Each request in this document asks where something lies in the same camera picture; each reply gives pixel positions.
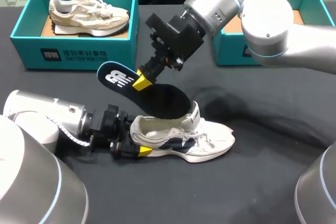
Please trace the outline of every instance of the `sneaker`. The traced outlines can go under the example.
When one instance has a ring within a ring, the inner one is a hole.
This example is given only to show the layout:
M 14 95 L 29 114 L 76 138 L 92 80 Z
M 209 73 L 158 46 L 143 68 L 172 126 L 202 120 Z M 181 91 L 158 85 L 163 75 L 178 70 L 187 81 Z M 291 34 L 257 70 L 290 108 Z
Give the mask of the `sneaker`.
M 128 29 L 129 12 L 102 0 L 50 0 L 49 14 L 57 35 L 106 37 Z
M 193 103 L 193 113 L 180 119 L 137 116 L 130 133 L 135 144 L 152 149 L 146 152 L 146 156 L 173 154 L 190 163 L 221 156 L 235 143 L 233 130 L 201 118 L 196 102 Z

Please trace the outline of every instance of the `cable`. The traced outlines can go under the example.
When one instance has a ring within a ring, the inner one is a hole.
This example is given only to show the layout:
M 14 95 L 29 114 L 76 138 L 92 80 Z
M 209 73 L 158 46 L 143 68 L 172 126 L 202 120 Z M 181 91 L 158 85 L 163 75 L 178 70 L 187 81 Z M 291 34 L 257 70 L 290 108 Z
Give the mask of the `cable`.
M 15 119 L 16 117 L 21 114 L 21 113 L 24 113 L 24 112 L 36 112 L 36 113 L 40 113 L 38 111 L 32 111 L 32 110 L 27 110 L 27 111 L 16 111 L 16 112 L 10 112 L 10 113 L 7 113 L 6 115 L 4 115 L 5 117 L 7 117 L 8 119 L 10 119 L 9 117 L 14 115 L 14 118 L 13 118 L 13 122 L 15 122 Z M 55 118 L 53 118 L 52 116 L 48 116 L 48 115 L 44 115 L 46 116 L 51 122 L 55 123 L 56 126 L 70 139 L 72 140 L 74 143 L 76 144 L 79 144 L 83 147 L 88 147 L 90 146 L 90 143 L 88 142 L 84 142 L 84 141 L 81 141 L 77 138 L 75 138 L 66 128 L 64 128 L 64 126 L 58 122 Z

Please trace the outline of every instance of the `shoe box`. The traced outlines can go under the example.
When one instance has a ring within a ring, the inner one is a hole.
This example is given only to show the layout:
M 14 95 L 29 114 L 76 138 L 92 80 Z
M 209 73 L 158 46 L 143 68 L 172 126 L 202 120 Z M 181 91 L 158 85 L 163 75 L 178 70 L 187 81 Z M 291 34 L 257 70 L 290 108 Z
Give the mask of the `shoe box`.
M 287 0 L 294 12 L 294 23 L 335 26 L 322 0 Z M 218 66 L 260 65 L 249 52 L 238 16 L 214 37 L 215 61 Z
M 97 70 L 105 61 L 116 61 L 135 70 L 138 0 L 103 0 L 130 12 L 129 29 L 106 38 L 55 35 L 49 1 L 28 0 L 10 36 L 27 69 Z

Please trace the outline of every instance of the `shoe sole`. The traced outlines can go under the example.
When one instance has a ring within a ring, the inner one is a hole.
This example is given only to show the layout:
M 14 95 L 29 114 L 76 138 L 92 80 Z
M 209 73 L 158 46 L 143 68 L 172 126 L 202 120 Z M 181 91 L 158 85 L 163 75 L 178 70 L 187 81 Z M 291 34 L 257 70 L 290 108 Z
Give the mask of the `shoe sole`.
M 135 144 L 143 146 L 142 144 L 140 144 L 137 141 L 133 140 L 133 142 Z M 226 153 L 227 151 L 229 151 L 232 146 L 233 145 L 231 145 L 229 148 L 227 148 L 227 149 L 225 149 L 225 150 L 223 150 L 223 151 L 221 151 L 219 153 L 216 153 L 216 154 L 213 154 L 213 155 L 209 155 L 209 156 L 192 156 L 192 155 L 187 155 L 187 154 L 184 154 L 184 153 L 181 153 L 181 152 L 172 151 L 172 150 L 153 149 L 152 152 L 149 155 L 147 155 L 146 157 L 162 157 L 162 156 L 165 156 L 165 155 L 175 155 L 175 156 L 179 156 L 179 157 L 183 158 L 184 160 L 186 160 L 189 163 L 201 163 L 201 162 L 205 162 L 205 161 L 208 161 L 208 160 L 211 160 L 211 159 L 214 159 L 214 158 L 217 158 L 217 157 L 223 155 L 224 153 Z
M 75 26 L 60 26 L 53 25 L 53 30 L 56 35 L 90 35 L 94 37 L 109 37 L 117 34 L 121 34 L 127 31 L 129 28 L 129 23 L 125 23 L 122 26 L 108 29 L 108 30 L 94 30 L 84 27 Z

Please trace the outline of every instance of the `insole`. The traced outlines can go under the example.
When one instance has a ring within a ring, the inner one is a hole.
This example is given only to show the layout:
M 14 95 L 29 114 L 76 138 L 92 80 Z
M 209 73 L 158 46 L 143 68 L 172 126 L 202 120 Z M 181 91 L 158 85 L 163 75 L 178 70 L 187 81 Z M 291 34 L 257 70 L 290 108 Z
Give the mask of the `insole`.
M 139 75 L 114 61 L 103 63 L 98 80 L 110 90 L 123 95 L 145 113 L 161 119 L 178 119 L 190 110 L 190 100 L 180 89 L 169 84 L 153 84 L 138 91 L 132 85 Z

